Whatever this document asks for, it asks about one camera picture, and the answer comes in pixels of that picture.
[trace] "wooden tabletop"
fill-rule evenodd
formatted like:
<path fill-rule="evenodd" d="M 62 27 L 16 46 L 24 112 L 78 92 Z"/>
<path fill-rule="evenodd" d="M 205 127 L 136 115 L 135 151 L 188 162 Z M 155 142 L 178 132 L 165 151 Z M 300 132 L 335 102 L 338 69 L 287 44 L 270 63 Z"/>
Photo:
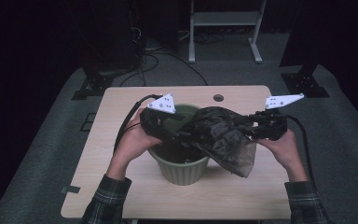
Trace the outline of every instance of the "wooden tabletop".
<path fill-rule="evenodd" d="M 265 86 L 134 87 L 106 90 L 62 206 L 63 217 L 82 217 L 110 162 L 118 129 L 133 105 L 149 94 L 172 93 L 176 104 L 222 106 L 248 115 L 265 108 Z M 216 102 L 213 97 L 224 97 Z M 153 219 L 288 219 L 284 182 L 287 174 L 265 147 L 257 145 L 248 178 L 232 175 L 210 160 L 195 184 L 176 186 L 161 174 L 148 152 L 131 162 L 133 181 L 124 204 L 124 218 Z"/>

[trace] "gray carpet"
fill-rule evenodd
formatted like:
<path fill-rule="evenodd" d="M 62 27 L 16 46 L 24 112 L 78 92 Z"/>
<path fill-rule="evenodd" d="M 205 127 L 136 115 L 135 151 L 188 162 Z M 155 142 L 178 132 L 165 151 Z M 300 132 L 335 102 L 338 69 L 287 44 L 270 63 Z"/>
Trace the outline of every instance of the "gray carpet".
<path fill-rule="evenodd" d="M 225 35 L 221 42 L 196 45 L 196 63 L 192 67 L 208 85 L 266 85 L 273 95 L 289 94 L 280 73 L 297 72 L 298 67 L 279 67 L 288 34 L 259 36 L 257 45 L 263 57 L 262 64 L 254 62 L 244 36 Z M 180 46 L 179 50 L 157 52 L 187 60 L 187 45 Z M 158 58 L 157 67 L 124 83 L 135 73 L 117 77 L 112 86 L 205 85 L 200 75 L 182 61 L 167 54 L 153 55 Z M 143 56 L 142 60 L 143 70 L 156 62 L 152 56 Z M 305 98 L 282 108 L 281 112 L 298 118 L 307 130 L 316 185 L 329 216 L 337 224 L 358 223 L 358 112 L 326 69 L 318 66 L 314 77 L 330 98 Z M 80 128 L 88 113 L 97 112 L 102 99 L 102 96 L 92 96 L 87 100 L 71 100 L 84 79 L 85 74 L 79 68 L 62 88 L 0 202 L 0 224 L 78 222 L 61 216 L 65 198 L 61 191 L 70 185 L 88 137 Z M 293 123 L 289 126 L 301 143 L 297 126 Z M 305 162 L 303 148 L 300 150 Z M 262 223 L 288 223 L 288 220 Z"/>

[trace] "white metal frame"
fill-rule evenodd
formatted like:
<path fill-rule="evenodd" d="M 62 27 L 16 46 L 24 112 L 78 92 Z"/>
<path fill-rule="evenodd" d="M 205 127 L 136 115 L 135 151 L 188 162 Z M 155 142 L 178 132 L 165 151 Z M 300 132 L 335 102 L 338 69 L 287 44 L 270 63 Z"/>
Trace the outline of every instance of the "white metal frame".
<path fill-rule="evenodd" d="M 194 0 L 191 0 L 190 14 L 190 41 L 188 45 L 188 62 L 196 61 L 196 51 L 194 46 L 194 27 L 196 26 L 219 26 L 219 25 L 254 25 L 253 37 L 248 38 L 252 53 L 256 63 L 262 63 L 260 52 L 258 51 L 256 40 L 260 31 L 261 21 L 263 20 L 264 9 L 267 0 L 262 0 L 258 11 L 243 12 L 195 12 Z"/>

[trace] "plant pot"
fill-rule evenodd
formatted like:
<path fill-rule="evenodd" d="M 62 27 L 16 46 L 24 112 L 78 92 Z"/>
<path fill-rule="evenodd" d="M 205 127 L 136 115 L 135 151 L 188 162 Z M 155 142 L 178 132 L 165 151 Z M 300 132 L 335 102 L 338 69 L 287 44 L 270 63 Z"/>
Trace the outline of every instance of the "plant pot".
<path fill-rule="evenodd" d="M 200 109 L 194 105 L 175 105 L 176 113 L 185 115 L 183 120 L 167 119 L 164 127 L 176 132 L 187 124 Z M 172 148 L 169 145 L 151 147 L 150 155 L 158 163 L 162 175 L 174 185 L 185 186 L 196 183 L 205 173 L 209 157 L 198 153 Z"/>

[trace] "plaid sleeve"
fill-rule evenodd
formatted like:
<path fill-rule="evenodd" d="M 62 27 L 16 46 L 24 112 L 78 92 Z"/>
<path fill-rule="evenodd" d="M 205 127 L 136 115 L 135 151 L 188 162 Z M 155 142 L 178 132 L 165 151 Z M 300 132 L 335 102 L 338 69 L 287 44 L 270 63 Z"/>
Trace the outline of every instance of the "plaid sleeve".
<path fill-rule="evenodd" d="M 121 223 L 123 204 L 130 186 L 131 181 L 128 178 L 119 181 L 104 175 L 80 223 Z"/>
<path fill-rule="evenodd" d="M 287 182 L 284 184 L 292 211 L 291 223 L 332 224 L 322 207 L 313 182 Z"/>

